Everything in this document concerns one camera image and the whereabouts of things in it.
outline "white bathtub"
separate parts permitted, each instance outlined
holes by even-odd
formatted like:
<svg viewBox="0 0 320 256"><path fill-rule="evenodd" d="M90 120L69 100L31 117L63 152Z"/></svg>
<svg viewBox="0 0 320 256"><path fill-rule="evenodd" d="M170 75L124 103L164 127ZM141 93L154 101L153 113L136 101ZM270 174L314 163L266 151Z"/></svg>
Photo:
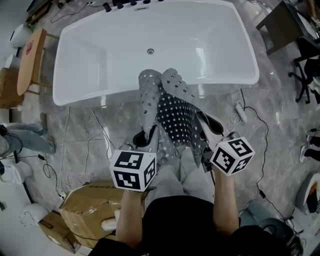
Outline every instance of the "white bathtub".
<svg viewBox="0 0 320 256"><path fill-rule="evenodd" d="M259 79L251 42L232 3L138 1L63 29L53 100L60 106L135 91L141 71L168 68L189 85L254 84Z"/></svg>

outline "wooden seat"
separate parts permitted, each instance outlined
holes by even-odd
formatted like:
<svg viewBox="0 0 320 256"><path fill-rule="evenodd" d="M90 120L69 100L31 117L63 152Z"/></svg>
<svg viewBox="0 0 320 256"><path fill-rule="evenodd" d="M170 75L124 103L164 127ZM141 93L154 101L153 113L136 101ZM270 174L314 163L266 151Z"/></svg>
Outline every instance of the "wooden seat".
<svg viewBox="0 0 320 256"><path fill-rule="evenodd" d="M39 28L33 32L24 46L16 88L18 95L23 95L25 92L39 95L39 92L29 90L30 85L52 88L52 85L39 81L46 37L59 39L58 36L49 34L43 28Z"/></svg>

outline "gray cloth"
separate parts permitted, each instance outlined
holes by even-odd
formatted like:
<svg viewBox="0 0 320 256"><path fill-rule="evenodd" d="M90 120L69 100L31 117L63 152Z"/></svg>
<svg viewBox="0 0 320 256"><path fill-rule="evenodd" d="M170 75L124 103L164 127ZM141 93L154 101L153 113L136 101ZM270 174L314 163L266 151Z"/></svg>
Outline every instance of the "gray cloth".
<svg viewBox="0 0 320 256"><path fill-rule="evenodd" d="M21 146L33 151L54 154L56 151L53 141L42 137L44 129L40 122L25 124L15 123L7 126L8 133L3 137L8 143L9 149L1 152L2 156L7 156L13 151L19 151Z"/></svg>
<svg viewBox="0 0 320 256"><path fill-rule="evenodd" d="M147 195L145 209L155 199L173 196L191 196L214 203L213 187L202 165L197 167L189 147L182 152L181 159L176 158L158 171L150 187L156 189Z"/></svg>

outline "power strip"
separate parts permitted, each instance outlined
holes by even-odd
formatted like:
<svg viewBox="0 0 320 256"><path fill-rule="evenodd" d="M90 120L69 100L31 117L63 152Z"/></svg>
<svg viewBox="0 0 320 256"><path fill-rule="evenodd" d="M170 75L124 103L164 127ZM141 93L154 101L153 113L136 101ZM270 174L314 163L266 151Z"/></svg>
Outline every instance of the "power strip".
<svg viewBox="0 0 320 256"><path fill-rule="evenodd" d="M238 113L239 117L241 118L242 121L244 121L245 123L248 121L248 117L244 111L244 109L242 108L241 104L239 102L237 102L237 104L235 105L235 110Z"/></svg>

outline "blue jeans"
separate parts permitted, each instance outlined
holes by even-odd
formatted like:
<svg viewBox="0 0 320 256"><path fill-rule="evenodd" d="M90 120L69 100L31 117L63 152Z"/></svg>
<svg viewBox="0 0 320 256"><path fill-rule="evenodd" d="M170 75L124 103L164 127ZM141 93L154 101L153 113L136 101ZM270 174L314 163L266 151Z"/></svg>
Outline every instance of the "blue jeans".
<svg viewBox="0 0 320 256"><path fill-rule="evenodd" d="M54 154L56 151L53 142L41 137L44 135L44 129L40 122L31 124L15 123L8 125L7 130L9 134L3 137L9 144L8 154L13 151L19 151L21 147L45 154ZM17 136L21 142L10 134Z"/></svg>

